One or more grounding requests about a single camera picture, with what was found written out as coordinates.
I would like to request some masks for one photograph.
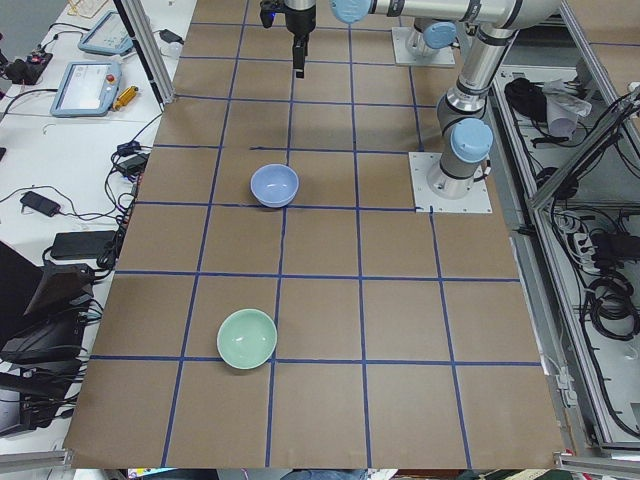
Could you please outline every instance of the blue joint cap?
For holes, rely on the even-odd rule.
[[[440,50],[456,41],[456,25],[452,22],[436,22],[424,31],[424,43],[429,48]]]
[[[465,163],[480,163],[489,155],[493,132],[482,120],[465,118],[457,123],[451,134],[453,153]]]
[[[331,0],[331,11],[342,23],[356,23],[369,14],[372,0]]]

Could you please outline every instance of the blue-framed tablet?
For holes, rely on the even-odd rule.
[[[82,36],[78,48],[97,55],[124,55],[133,48],[133,41],[118,12],[111,10]]]
[[[118,95],[122,73],[116,62],[71,62],[51,106],[54,117],[101,117]]]

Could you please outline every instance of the green bowl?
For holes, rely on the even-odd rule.
[[[234,368],[248,370],[266,362],[276,348],[278,333],[271,317],[260,310],[238,310],[218,330],[218,351]]]

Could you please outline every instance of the bowl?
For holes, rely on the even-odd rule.
[[[266,362],[276,348],[278,333],[271,317],[255,309],[229,315],[218,330],[218,351],[234,368],[248,370]]]
[[[274,163],[255,171],[251,177],[251,193],[265,207],[280,208],[294,199],[299,183],[296,172]]]

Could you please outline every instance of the white mounting plate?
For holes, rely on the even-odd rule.
[[[491,201],[484,180],[476,182],[464,198],[448,200],[436,195],[427,185],[427,173],[431,166],[440,161],[440,153],[410,152],[411,183],[413,184],[413,200],[418,213],[492,213]],[[478,167],[476,177],[482,175]]]
[[[410,67],[455,67],[456,59],[453,56],[453,49],[451,47],[445,47],[428,57],[417,57],[409,53],[406,42],[407,37],[411,34],[411,30],[413,30],[413,27],[393,27],[391,29],[393,51],[396,54],[396,65],[406,65]]]

